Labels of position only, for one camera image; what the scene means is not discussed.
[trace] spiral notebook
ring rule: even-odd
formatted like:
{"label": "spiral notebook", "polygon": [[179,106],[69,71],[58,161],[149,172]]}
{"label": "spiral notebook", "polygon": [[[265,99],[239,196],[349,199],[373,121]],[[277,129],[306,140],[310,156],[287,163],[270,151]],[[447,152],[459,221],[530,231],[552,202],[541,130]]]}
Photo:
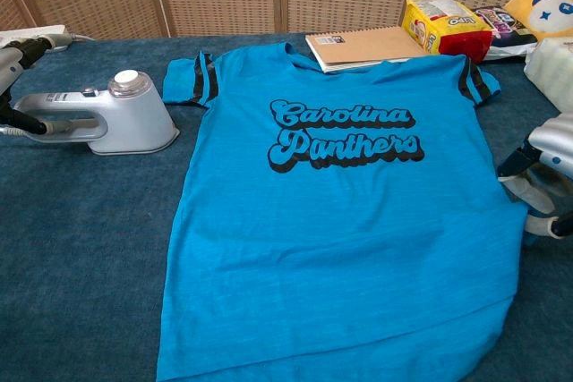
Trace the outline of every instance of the spiral notebook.
{"label": "spiral notebook", "polygon": [[323,72],[372,66],[383,60],[405,61],[427,55],[401,27],[306,35]]}

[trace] garment steamer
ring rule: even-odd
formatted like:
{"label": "garment steamer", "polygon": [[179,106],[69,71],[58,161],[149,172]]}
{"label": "garment steamer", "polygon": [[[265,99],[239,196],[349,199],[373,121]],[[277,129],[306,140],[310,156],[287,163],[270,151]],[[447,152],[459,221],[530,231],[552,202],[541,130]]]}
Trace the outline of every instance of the garment steamer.
{"label": "garment steamer", "polygon": [[[149,154],[179,135],[151,78],[119,72],[107,89],[37,93],[9,106],[10,87],[47,49],[68,45],[68,35],[43,35],[0,49],[0,132],[43,143],[87,142],[98,155]],[[62,116],[46,120],[43,115]]]}

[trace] carolina panthers t-shirt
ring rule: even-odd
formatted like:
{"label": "carolina panthers t-shirt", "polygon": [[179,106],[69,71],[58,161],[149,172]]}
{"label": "carolina panthers t-shirt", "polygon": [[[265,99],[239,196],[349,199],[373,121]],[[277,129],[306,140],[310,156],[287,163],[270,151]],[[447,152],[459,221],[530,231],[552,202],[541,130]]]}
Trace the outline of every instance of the carolina panthers t-shirt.
{"label": "carolina panthers t-shirt", "polygon": [[465,56],[324,74],[287,43],[170,63],[207,108],[167,257],[158,380],[454,380],[517,287]]}

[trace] yellow plush toy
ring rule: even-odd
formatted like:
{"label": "yellow plush toy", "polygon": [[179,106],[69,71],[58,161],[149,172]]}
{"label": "yellow plush toy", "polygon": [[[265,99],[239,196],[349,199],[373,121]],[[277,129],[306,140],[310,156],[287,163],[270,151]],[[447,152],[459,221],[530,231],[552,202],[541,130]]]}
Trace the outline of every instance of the yellow plush toy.
{"label": "yellow plush toy", "polygon": [[573,0],[510,0],[505,10],[538,40],[573,36]]}

